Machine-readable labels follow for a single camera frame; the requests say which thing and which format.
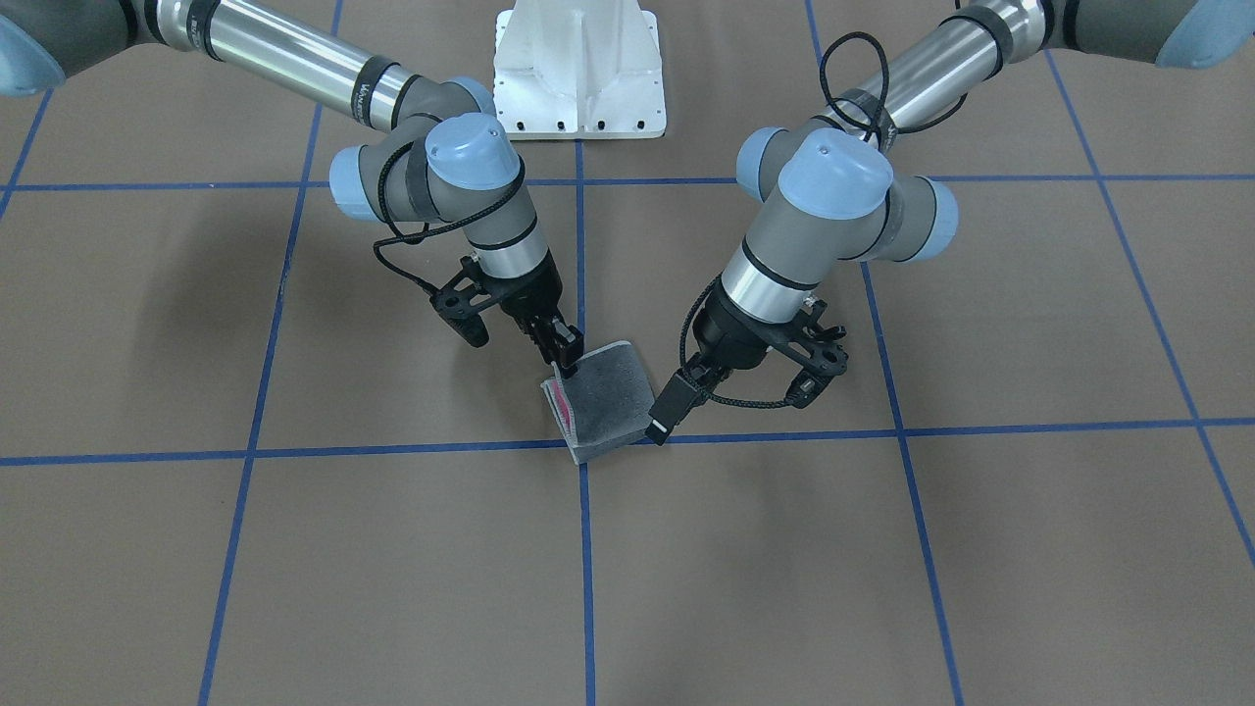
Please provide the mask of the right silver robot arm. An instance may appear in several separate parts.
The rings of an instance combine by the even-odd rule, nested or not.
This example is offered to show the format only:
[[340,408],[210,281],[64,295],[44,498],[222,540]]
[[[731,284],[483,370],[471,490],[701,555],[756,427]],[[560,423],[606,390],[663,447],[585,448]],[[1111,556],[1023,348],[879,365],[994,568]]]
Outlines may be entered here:
[[562,319],[562,282],[525,161],[482,84],[427,79],[257,1],[5,1],[3,93],[60,87],[142,44],[198,51],[384,132],[376,145],[338,153],[328,171],[344,214],[389,228],[373,246],[376,258],[459,229],[471,255],[447,283],[410,276],[435,313],[483,347],[482,312],[498,307],[547,365],[565,377],[577,371],[582,334]]

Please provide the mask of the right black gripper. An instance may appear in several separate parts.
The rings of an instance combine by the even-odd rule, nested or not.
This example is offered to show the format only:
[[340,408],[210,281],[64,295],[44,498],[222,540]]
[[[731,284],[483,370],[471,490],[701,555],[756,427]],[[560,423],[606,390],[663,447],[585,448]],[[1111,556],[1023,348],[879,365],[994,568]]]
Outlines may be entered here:
[[546,365],[556,365],[558,377],[579,371],[584,334],[562,319],[562,281],[553,258],[545,258],[520,277],[499,277],[506,290],[499,308],[537,345]]

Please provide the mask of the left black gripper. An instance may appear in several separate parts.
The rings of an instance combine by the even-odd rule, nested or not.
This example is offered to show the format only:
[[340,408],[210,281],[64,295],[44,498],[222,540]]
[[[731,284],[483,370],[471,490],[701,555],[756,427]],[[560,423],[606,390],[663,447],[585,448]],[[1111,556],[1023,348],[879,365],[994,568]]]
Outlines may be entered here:
[[[738,308],[730,303],[722,283],[713,283],[709,293],[703,296],[693,322],[698,349],[693,362],[725,371],[748,371],[766,361],[771,345],[756,329],[742,322],[735,312]],[[654,445],[663,446],[676,425],[703,403],[705,390],[684,367],[678,367],[648,413],[645,436]]]

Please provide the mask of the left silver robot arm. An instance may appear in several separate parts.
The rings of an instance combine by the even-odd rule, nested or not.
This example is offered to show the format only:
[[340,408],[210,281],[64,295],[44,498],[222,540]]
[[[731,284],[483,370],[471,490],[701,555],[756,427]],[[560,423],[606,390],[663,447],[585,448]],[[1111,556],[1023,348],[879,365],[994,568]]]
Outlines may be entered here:
[[761,209],[722,275],[681,326],[695,354],[650,411],[663,445],[718,384],[771,350],[797,362],[781,405],[806,408],[846,371],[843,327],[820,324],[816,288],[841,261],[914,263],[958,231],[953,192],[896,176],[887,153],[940,124],[974,87],[1049,46],[1173,69],[1206,69],[1252,35],[1250,1],[973,1],[960,5],[878,75],[842,93],[820,83],[826,108],[797,129],[766,125],[735,157],[735,182]]

